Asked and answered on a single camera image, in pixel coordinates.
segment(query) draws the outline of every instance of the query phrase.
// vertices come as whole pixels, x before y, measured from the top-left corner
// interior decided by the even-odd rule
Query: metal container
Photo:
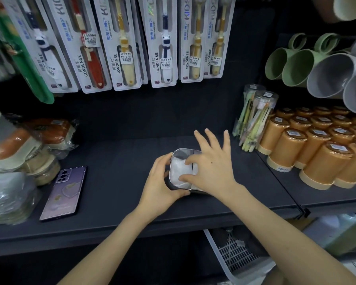
[[[192,163],[190,165],[185,165],[185,160],[193,154],[201,154],[199,150],[181,148],[174,151],[171,156],[170,172],[169,172],[169,187],[172,190],[185,189],[194,191],[196,193],[204,193],[201,189],[195,185],[187,182],[179,181],[179,176],[183,174],[193,174],[198,173],[198,165]]]

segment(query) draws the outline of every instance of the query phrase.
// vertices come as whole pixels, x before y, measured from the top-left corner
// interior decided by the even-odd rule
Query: purple phone case
[[[76,211],[86,166],[62,169],[39,220],[58,218]]]

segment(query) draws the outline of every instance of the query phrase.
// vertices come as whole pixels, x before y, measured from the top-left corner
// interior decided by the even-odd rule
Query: white plastic basket
[[[269,257],[258,257],[243,242],[228,233],[227,245],[218,248],[206,229],[203,230],[227,278],[235,285],[245,285],[264,276],[276,264]]]

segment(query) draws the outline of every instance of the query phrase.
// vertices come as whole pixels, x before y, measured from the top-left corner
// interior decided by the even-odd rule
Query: hand
[[[136,211],[148,222],[164,213],[179,198],[190,195],[189,190],[170,190],[165,184],[164,178],[169,175],[169,171],[165,172],[165,166],[170,164],[172,154],[156,159],[142,191]]]
[[[192,183],[203,191],[219,198],[219,194],[238,185],[233,177],[231,162],[231,143],[228,130],[224,131],[223,149],[218,139],[209,130],[205,129],[207,140],[197,131],[194,135],[200,145],[202,154],[195,154],[186,159],[185,164],[198,164],[198,174],[185,174],[179,177],[180,181]]]

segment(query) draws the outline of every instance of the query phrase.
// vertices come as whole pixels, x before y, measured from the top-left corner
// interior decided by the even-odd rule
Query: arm
[[[166,187],[164,177],[169,172],[165,172],[165,166],[170,163],[170,158],[171,153],[156,159],[136,209],[121,221],[107,239],[79,262],[59,285],[108,284],[141,231],[177,199],[190,194],[188,190],[171,191]]]
[[[340,262],[237,184],[228,131],[224,132],[223,148],[211,131],[205,132],[210,144],[195,131],[202,154],[186,160],[187,164],[198,164],[198,174],[182,175],[180,180],[193,183],[228,206],[261,242],[291,284],[355,285],[356,277]]]

